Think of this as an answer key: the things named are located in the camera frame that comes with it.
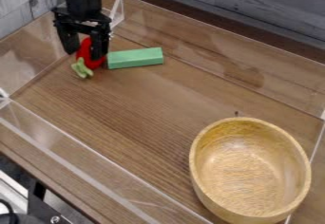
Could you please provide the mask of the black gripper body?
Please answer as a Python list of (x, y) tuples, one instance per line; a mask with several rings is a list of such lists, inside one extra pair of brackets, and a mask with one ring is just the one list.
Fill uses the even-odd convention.
[(112, 19), (101, 13), (101, 0), (64, 0), (52, 12), (60, 33), (89, 33), (93, 29), (107, 33), (109, 30)]

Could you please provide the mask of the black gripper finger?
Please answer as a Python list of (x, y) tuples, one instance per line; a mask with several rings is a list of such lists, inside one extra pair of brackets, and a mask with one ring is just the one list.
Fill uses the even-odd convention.
[(98, 60), (108, 53), (111, 39), (109, 29), (94, 29), (89, 34), (89, 54), (93, 61)]
[(57, 33), (66, 54), (72, 54), (80, 47), (78, 28), (69, 24), (57, 25)]

